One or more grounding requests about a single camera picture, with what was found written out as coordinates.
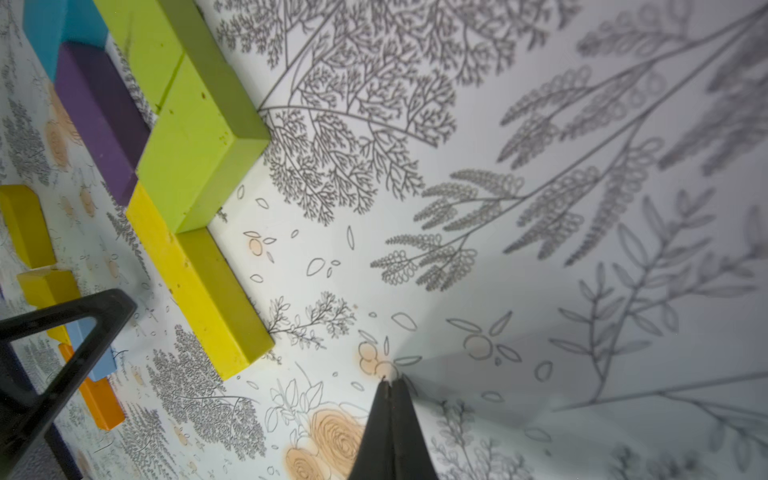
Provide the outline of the long yellow block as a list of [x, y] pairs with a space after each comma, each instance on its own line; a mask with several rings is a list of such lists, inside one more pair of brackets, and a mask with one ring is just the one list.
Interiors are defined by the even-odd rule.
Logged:
[[26, 302], [45, 309], [81, 297], [74, 275], [67, 270], [40, 269], [17, 275]]

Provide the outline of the lime green short block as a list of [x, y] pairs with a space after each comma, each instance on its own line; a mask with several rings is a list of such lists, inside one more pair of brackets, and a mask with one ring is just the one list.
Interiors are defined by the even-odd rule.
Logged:
[[190, 0], [95, 0], [154, 113], [162, 109], [188, 50], [212, 39]]

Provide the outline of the yellow-green block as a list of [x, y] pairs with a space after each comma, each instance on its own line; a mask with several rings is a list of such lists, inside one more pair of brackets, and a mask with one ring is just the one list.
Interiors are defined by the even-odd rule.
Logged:
[[273, 348], [207, 228], [171, 232], [141, 184], [125, 215], [221, 379], [240, 374]]

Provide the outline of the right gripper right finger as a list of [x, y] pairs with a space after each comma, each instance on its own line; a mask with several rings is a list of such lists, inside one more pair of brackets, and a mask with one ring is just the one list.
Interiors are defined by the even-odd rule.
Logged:
[[378, 385], [348, 479], [438, 479], [404, 379]]

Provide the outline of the orange block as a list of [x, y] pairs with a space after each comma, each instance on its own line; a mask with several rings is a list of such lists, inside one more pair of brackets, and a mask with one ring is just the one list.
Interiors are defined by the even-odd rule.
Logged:
[[95, 425], [104, 431], [111, 431], [125, 420], [125, 413], [119, 404], [108, 377], [116, 371], [114, 361], [108, 367], [97, 366], [99, 375], [105, 375], [99, 380], [93, 380], [87, 375], [79, 387], [85, 404], [94, 420]]

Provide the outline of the teal block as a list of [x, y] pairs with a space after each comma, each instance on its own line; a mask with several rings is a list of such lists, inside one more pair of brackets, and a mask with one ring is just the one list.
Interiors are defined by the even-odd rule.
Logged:
[[23, 31], [51, 82], [59, 47], [72, 41], [103, 49], [108, 29], [92, 0], [26, 0]]

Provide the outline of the small yellow block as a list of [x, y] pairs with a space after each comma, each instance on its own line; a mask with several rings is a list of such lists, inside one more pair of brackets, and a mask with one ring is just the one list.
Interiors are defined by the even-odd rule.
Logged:
[[28, 268], [56, 264], [41, 204], [31, 188], [26, 185], [2, 185], [1, 213], [14, 250]]

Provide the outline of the purple block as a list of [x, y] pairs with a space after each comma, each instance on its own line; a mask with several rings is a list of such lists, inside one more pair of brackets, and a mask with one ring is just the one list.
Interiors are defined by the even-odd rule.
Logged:
[[105, 51], [64, 42], [54, 87], [108, 191], [126, 207], [150, 129], [118, 71]]

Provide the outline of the lime green long block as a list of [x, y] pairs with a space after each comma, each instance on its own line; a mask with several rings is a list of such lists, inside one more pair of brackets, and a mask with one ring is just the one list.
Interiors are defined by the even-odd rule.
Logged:
[[207, 226], [270, 142], [243, 85], [221, 56], [182, 61], [138, 165], [173, 233]]

